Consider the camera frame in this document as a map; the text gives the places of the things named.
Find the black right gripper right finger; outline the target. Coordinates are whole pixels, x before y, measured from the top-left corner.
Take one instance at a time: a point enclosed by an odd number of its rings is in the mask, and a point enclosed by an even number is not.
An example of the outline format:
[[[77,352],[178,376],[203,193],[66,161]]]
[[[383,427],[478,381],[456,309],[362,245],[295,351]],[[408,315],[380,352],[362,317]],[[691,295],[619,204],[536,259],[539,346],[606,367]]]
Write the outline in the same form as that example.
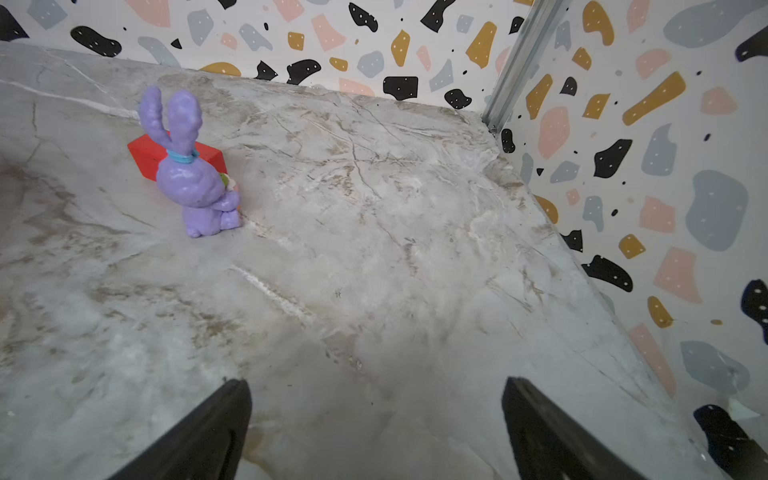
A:
[[[501,405],[522,480],[643,477],[529,380],[508,378]]]

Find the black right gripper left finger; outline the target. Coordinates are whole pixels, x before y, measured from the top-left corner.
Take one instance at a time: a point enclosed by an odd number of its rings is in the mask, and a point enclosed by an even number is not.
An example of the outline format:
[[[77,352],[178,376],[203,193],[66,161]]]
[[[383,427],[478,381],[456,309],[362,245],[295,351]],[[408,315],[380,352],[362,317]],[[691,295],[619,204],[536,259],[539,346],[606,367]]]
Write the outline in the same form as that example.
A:
[[[228,380],[111,478],[233,479],[251,413],[248,383]]]

